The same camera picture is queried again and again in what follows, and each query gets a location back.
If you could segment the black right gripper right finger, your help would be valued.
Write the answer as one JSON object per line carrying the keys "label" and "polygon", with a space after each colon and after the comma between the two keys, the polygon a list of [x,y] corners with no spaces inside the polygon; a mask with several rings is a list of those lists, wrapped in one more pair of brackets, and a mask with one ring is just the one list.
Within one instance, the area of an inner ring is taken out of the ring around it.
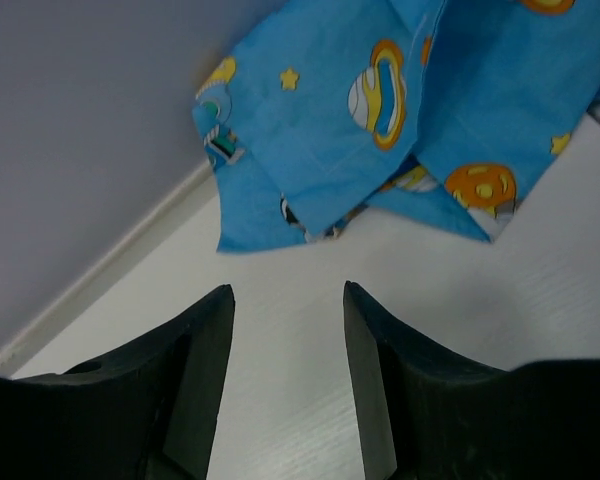
{"label": "black right gripper right finger", "polygon": [[511,371],[466,358],[347,282],[344,331],[368,479],[600,479],[600,359]]}

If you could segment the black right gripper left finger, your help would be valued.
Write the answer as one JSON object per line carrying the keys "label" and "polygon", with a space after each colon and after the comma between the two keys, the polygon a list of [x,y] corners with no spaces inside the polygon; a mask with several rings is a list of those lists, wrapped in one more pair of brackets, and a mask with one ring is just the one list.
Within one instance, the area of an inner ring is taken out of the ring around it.
{"label": "black right gripper left finger", "polygon": [[0,479],[203,479],[235,314],[222,285],[64,373],[0,377]]}

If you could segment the blue space-print cloth placemat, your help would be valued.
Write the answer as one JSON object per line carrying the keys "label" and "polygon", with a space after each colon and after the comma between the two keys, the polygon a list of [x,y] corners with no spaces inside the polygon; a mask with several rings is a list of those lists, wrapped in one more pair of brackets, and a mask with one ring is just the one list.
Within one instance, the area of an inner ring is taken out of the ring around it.
{"label": "blue space-print cloth placemat", "polygon": [[600,102],[600,1],[291,1],[198,90],[218,248],[369,207],[496,239]]}

